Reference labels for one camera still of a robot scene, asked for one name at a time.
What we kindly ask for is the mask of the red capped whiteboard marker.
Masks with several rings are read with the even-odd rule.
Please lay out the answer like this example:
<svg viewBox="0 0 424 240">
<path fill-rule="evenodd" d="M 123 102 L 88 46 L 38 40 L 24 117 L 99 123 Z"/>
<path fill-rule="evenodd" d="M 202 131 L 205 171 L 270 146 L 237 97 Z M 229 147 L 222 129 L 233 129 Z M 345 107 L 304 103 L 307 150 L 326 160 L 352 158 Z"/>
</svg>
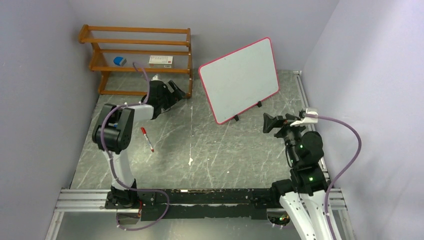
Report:
<svg viewBox="0 0 424 240">
<path fill-rule="evenodd" d="M 144 138 L 145 138 L 145 139 L 146 139 L 146 141 L 147 141 L 147 144 L 148 144 L 148 146 L 149 146 L 149 148 L 150 148 L 151 152 L 152 152 L 152 153 L 154 153 L 154 152 L 155 152 L 155 150 L 154 150 L 154 147 L 153 147 L 153 145 L 152 145 L 152 143 L 151 143 L 151 141 L 150 141 L 150 139 L 149 139 L 149 137 L 148 137 L 148 135 L 147 135 L 147 131 L 146 131 L 146 129 L 145 129 L 144 127 L 141 127 L 140 129 L 141 129 L 141 132 L 142 132 L 142 134 L 143 134 Z"/>
</svg>

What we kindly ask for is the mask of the pink framed whiteboard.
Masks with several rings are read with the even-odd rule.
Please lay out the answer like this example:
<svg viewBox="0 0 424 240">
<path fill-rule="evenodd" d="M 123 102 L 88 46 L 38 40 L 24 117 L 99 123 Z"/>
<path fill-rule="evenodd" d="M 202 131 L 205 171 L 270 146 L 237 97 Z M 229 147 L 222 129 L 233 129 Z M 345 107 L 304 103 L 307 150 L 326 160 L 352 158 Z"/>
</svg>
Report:
<svg viewBox="0 0 424 240">
<path fill-rule="evenodd" d="M 198 74 L 214 120 L 219 125 L 235 119 L 280 90 L 269 37 L 201 65 Z"/>
</svg>

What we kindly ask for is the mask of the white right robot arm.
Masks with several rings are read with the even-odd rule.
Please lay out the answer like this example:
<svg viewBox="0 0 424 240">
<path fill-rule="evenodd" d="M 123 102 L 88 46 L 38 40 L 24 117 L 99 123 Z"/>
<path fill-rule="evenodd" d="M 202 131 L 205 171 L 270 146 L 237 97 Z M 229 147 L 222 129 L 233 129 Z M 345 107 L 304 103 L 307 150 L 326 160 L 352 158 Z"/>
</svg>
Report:
<svg viewBox="0 0 424 240">
<path fill-rule="evenodd" d="M 330 186 L 319 161 L 324 157 L 322 136 L 307 125 L 316 120 L 300 111 L 299 116 L 263 114 L 263 133 L 278 128 L 290 166 L 290 178 L 271 185 L 270 202 L 283 207 L 303 240 L 340 240 L 342 238 L 329 203 Z"/>
</svg>

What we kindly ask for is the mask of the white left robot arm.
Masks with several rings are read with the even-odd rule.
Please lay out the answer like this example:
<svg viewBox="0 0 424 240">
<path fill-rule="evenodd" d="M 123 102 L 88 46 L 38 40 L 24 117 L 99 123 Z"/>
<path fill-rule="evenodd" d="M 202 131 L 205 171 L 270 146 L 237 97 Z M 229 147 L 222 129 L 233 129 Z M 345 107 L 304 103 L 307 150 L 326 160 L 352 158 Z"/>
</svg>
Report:
<svg viewBox="0 0 424 240">
<path fill-rule="evenodd" d="M 148 86 L 148 93 L 137 103 L 104 104 L 92 132 L 92 141 L 106 157 L 112 174 L 108 201 L 123 208 L 139 201 L 127 153 L 134 123 L 156 119 L 186 96 L 172 80 L 151 80 Z"/>
</svg>

